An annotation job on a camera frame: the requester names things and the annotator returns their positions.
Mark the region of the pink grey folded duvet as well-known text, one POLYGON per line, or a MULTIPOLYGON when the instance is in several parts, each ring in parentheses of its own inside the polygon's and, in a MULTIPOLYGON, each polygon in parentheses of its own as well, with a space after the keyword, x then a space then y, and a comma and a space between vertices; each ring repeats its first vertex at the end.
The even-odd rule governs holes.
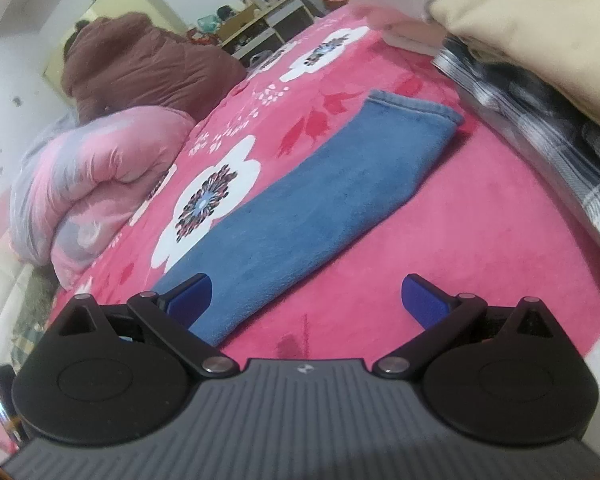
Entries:
POLYGON ((68 114, 24 153, 10 191, 12 248, 73 287, 148 200, 196 122, 161 106, 132 107, 85 125, 68 114))

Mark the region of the cluttered white shelf desk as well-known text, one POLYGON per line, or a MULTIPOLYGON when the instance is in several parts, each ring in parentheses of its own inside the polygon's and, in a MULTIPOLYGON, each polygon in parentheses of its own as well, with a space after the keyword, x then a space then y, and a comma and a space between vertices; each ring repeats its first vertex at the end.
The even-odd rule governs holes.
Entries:
POLYGON ((200 46, 219 47, 243 66, 253 68, 323 15, 310 0, 242 0, 241 9, 237 9, 237 6, 221 6, 198 20, 187 32, 187 38, 200 46), (221 24, 250 4, 260 9, 258 17, 221 42, 215 35, 221 24))

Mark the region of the cardboard box on desk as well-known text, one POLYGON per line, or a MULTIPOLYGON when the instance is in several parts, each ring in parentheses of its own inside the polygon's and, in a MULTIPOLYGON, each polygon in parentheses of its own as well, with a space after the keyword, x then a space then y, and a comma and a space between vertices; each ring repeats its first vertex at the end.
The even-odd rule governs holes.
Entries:
POLYGON ((250 6, 223 22, 215 35, 218 36, 221 42, 226 41, 255 20, 260 13, 260 9, 255 4, 250 4, 250 6))

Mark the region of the blue denim jeans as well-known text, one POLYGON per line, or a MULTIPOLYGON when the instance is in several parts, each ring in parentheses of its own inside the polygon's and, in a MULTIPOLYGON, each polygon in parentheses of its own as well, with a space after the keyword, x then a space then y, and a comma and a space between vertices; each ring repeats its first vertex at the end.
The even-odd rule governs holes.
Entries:
POLYGON ((211 304, 189 330, 220 344, 402 207, 462 122, 446 105, 371 91, 347 125, 190 248, 156 292, 207 274, 211 304))

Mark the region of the pale yellow wardrobe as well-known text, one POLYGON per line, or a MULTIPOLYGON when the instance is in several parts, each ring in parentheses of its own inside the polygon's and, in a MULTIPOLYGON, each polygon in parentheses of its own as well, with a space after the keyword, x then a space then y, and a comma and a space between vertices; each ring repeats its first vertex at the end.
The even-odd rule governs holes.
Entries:
MULTIPOLYGON (((180 36, 185 36, 188 26, 175 13, 175 11, 164 0, 94 0, 86 11, 78 18, 78 21, 92 22, 98 18, 118 18, 129 12, 140 12, 149 16, 152 24, 162 27, 180 36)), ((64 49, 66 41, 74 33, 74 25, 71 24, 66 32, 60 37, 58 45, 50 51, 50 56, 43 72, 54 90, 61 99, 72 104, 61 87, 61 76, 64 72, 64 49)))

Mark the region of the green floral pillow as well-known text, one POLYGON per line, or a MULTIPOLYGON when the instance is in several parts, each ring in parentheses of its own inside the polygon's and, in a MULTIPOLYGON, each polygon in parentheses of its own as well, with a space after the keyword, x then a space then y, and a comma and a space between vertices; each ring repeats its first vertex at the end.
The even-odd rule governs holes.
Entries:
POLYGON ((59 288, 52 266, 34 268, 24 292, 21 322, 25 328, 43 325, 50 317, 53 301, 59 288))

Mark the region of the pink floral bed blanket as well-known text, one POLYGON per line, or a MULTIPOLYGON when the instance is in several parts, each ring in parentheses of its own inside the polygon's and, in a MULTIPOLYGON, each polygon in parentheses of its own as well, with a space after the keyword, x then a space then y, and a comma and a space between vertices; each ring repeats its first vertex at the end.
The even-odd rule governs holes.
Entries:
MULTIPOLYGON (((458 107, 426 56, 340 10, 238 84, 193 131, 156 195, 76 282, 105 304, 151 286, 239 205, 300 164, 370 89, 458 107)), ((377 359, 418 333, 400 298, 417 273, 492 304, 541 298, 600 380, 600 250, 536 173, 475 118, 390 218, 224 344, 249 358, 377 359)))

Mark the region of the plaid pillow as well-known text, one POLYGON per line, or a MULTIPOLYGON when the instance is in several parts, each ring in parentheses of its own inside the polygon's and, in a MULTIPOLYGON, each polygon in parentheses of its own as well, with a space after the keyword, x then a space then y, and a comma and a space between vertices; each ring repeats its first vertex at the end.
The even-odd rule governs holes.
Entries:
POLYGON ((42 339, 47 326, 47 322, 34 322, 31 324, 19 324, 14 328, 12 331, 10 362, 16 372, 20 370, 35 346, 42 339))

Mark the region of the patterned folded cloth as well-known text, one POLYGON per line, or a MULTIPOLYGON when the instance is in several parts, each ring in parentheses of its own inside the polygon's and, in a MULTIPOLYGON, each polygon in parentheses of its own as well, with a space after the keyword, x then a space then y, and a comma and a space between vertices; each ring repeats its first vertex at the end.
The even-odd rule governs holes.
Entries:
POLYGON ((528 70, 482 62, 454 36, 434 66, 484 122, 563 188, 600 236, 600 127, 528 70))

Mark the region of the person in mauve jacket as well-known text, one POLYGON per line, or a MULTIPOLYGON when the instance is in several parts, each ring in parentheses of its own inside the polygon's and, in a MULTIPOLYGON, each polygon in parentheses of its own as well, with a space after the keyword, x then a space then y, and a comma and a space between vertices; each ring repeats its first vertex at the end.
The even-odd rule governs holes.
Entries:
POLYGON ((60 83, 84 124, 137 106, 173 108, 200 122, 246 77, 223 49, 193 44, 130 12, 76 23, 60 83))

